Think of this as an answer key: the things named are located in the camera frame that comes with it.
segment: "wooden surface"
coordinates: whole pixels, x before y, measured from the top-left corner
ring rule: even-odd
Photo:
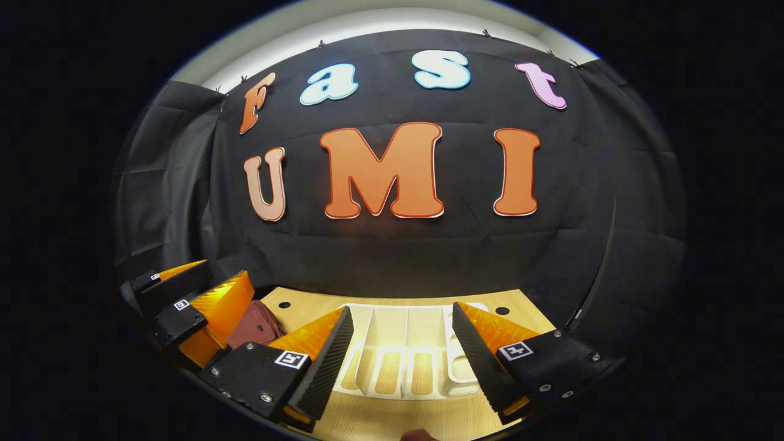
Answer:
[[[482,303],[493,314],[498,307],[509,308],[510,312],[503,315],[504,319],[537,333],[555,329],[520,290],[461,297],[390,299],[330,296],[277,288],[261,301],[275,314],[287,332],[304,326],[345,303],[431,306],[448,305],[456,301]],[[278,305],[281,302],[289,302],[291,306],[280,308]],[[421,384],[423,390],[427,387],[426,384]],[[398,441],[403,432],[413,428],[425,428],[436,439],[463,441],[490,435],[517,422],[519,421],[501,425],[498,415],[492,411],[482,391],[447,399],[410,401],[333,392],[324,416],[316,423],[316,429],[312,434],[306,435],[324,441]]]

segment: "light blue letter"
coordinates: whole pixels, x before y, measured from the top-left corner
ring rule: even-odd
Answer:
[[[312,74],[307,83],[310,86],[299,96],[299,102],[306,106],[321,103],[327,98],[342,100],[359,87],[359,84],[354,82],[354,65],[346,63],[321,69]]]
[[[411,63],[422,69],[414,79],[425,89],[459,89],[471,81],[471,73],[463,67],[468,59],[453,50],[424,50],[415,53]]]

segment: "peach letter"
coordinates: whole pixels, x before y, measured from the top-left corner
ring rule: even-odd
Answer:
[[[242,113],[242,125],[240,126],[240,134],[244,134],[251,127],[256,124],[259,116],[256,115],[257,110],[261,110],[264,105],[264,97],[267,95],[267,86],[270,86],[275,81],[275,73],[272,72],[261,81],[256,83],[245,94],[245,111]]]
[[[501,216],[528,216],[536,211],[534,150],[539,137],[520,129],[498,129],[494,136],[503,147],[503,190],[493,209]]]
[[[338,129],[321,136],[329,152],[332,201],[324,212],[333,219],[351,219],[360,206],[351,198],[351,183],[373,216],[381,214],[392,185],[397,181],[397,199],[392,214],[397,217],[438,217],[444,204],[436,196],[434,158],[441,127],[429,122],[408,122],[395,130],[379,160],[359,130]]]
[[[261,195],[261,183],[259,181],[259,167],[261,158],[254,156],[245,161],[242,166],[248,176],[248,192],[250,193],[250,203],[253,211],[262,219],[269,222],[279,221],[286,211],[286,194],[283,190],[283,171],[281,170],[281,160],[286,156],[283,147],[276,147],[264,155],[264,162],[270,167],[270,182],[272,183],[272,203],[264,202]]]

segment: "ridged rubber pad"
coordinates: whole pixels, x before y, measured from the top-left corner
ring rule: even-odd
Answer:
[[[457,302],[452,305],[452,328],[493,411],[501,412],[523,396]]]
[[[318,357],[289,399],[289,405],[297,412],[315,420],[321,419],[353,335],[354,321],[351,310],[346,306]]]

